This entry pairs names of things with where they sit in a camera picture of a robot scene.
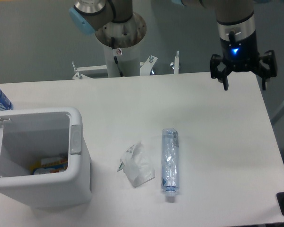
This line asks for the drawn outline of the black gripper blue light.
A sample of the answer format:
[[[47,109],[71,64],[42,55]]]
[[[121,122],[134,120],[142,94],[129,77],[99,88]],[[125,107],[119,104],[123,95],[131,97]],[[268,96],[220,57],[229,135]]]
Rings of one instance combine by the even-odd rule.
[[[210,59],[210,74],[212,79],[217,79],[223,84],[224,90],[228,90],[228,76],[231,72],[248,72],[257,70],[261,78],[262,90],[266,90],[266,83],[277,76],[278,68],[274,50],[268,50],[259,55],[257,49],[257,36],[254,31],[250,36],[241,40],[234,39],[232,42],[220,38],[222,54],[213,54]]]

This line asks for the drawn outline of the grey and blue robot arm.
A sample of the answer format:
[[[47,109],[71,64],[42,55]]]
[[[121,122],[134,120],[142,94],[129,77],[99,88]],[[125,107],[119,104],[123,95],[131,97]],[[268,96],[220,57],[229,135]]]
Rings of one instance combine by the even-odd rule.
[[[215,11],[223,55],[213,54],[210,59],[211,78],[217,79],[228,90],[227,76],[232,72],[253,72],[266,82],[277,76],[274,50],[261,55],[257,49],[257,36],[252,0],[176,0],[184,7],[199,5]],[[113,54],[113,64],[119,76],[125,72],[118,55],[145,37],[144,19],[133,11],[131,0],[76,0],[69,15],[84,34],[95,34]]]

